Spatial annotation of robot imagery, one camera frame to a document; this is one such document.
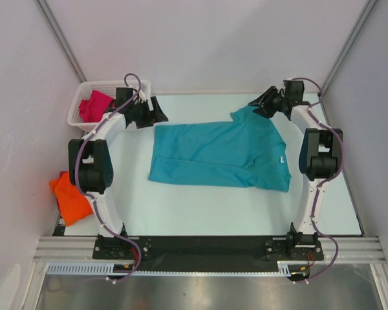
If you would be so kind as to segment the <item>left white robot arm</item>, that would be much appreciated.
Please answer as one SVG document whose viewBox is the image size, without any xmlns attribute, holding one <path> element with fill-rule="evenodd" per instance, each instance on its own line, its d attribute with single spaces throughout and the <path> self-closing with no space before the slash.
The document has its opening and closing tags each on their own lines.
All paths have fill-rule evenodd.
<svg viewBox="0 0 388 310">
<path fill-rule="evenodd" d="M 114 169 L 109 147 L 130 125 L 144 129 L 167 120 L 156 96 L 146 98 L 140 88 L 119 87 L 100 122 L 83 138 L 68 143 L 70 182 L 91 205 L 100 226 L 98 235 L 111 238 L 107 250 L 116 258 L 129 253 L 130 243 L 110 190 Z"/>
</svg>

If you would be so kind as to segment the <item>orange t shirt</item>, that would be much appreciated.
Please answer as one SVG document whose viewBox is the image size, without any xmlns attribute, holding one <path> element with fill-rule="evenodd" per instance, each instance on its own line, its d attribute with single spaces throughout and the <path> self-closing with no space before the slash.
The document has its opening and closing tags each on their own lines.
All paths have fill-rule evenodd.
<svg viewBox="0 0 388 310">
<path fill-rule="evenodd" d="M 74 225 L 92 214 L 86 197 L 70 182 L 69 172 L 62 171 L 59 177 L 49 181 L 49 187 L 56 197 L 61 217 L 66 226 Z"/>
</svg>

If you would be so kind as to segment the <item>aluminium front rail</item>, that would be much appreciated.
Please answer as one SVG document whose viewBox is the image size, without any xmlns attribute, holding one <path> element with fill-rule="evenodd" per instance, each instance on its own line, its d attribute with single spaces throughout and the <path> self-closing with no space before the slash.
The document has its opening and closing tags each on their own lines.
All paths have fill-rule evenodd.
<svg viewBox="0 0 388 310">
<path fill-rule="evenodd" d="M 336 237 L 341 264 L 384 264 L 386 258 L 377 237 Z M 95 236 L 47 236 L 39 240 L 34 262 L 90 262 Z"/>
</svg>

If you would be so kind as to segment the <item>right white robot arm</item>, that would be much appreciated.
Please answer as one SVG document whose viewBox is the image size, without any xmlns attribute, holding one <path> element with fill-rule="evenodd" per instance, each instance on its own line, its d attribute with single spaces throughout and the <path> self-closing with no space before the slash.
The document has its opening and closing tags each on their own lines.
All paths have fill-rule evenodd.
<svg viewBox="0 0 388 310">
<path fill-rule="evenodd" d="M 306 77 L 283 81 L 284 87 L 269 87 L 249 102 L 254 113 L 266 119 L 276 113 L 284 114 L 302 133 L 303 142 L 298 167 L 303 175 L 303 189 L 299 209 L 290 230 L 282 240 L 266 244 L 266 258 L 297 261 L 322 260 L 318 217 L 327 185 L 343 170 L 345 152 L 343 132 L 322 123 L 313 113 L 314 105 L 303 99 Z"/>
</svg>

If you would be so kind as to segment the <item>teal t shirt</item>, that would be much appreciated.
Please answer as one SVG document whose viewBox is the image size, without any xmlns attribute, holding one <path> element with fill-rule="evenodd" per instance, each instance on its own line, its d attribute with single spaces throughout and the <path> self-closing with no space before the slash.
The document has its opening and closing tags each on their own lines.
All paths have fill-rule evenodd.
<svg viewBox="0 0 388 310">
<path fill-rule="evenodd" d="M 148 179 L 288 192 L 286 143 L 272 121 L 253 107 L 230 116 L 231 121 L 157 126 Z"/>
</svg>

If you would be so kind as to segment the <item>magenta t shirt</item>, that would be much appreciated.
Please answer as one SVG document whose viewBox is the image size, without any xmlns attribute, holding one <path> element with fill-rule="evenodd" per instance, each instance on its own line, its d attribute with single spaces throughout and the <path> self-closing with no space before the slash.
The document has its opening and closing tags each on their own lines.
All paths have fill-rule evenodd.
<svg viewBox="0 0 388 310">
<path fill-rule="evenodd" d="M 112 97 L 93 90 L 89 99 L 81 101 L 79 115 L 85 123 L 98 123 L 112 100 Z"/>
</svg>

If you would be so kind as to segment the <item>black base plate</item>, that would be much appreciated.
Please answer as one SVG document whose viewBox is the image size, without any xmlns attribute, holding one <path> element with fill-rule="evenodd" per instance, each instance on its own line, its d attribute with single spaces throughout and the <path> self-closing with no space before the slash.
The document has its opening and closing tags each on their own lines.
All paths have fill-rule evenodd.
<svg viewBox="0 0 388 310">
<path fill-rule="evenodd" d="M 277 270 L 266 258 L 266 244 L 285 236 L 135 236 L 130 242 L 97 236 L 96 260 L 141 260 L 138 271 L 182 273 L 252 273 Z"/>
</svg>

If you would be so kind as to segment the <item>white plastic basket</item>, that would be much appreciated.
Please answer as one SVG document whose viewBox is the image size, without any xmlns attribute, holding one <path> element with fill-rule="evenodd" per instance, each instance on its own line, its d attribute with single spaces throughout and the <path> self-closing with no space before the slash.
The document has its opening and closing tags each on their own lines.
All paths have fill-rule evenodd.
<svg viewBox="0 0 388 310">
<path fill-rule="evenodd" d="M 102 92 L 110 97 L 113 98 L 113 101 L 116 99 L 116 89 L 117 88 L 124 88 L 125 83 L 123 80 L 114 80 L 114 81 L 88 81 L 84 82 L 79 85 L 78 89 L 76 90 L 76 93 L 74 95 L 74 98 L 72 100 L 72 103 L 70 105 L 68 117 L 67 117 L 67 123 L 70 126 L 73 127 L 79 127 L 81 130 L 85 132 L 91 131 L 98 123 L 85 123 L 82 118 L 79 115 L 79 106 L 83 99 L 89 99 L 91 96 L 91 92 L 93 90 L 97 90 L 99 92 Z M 113 107 L 108 106 L 106 112 L 112 112 L 116 109 L 116 107 L 119 107 L 121 103 L 115 104 Z"/>
</svg>

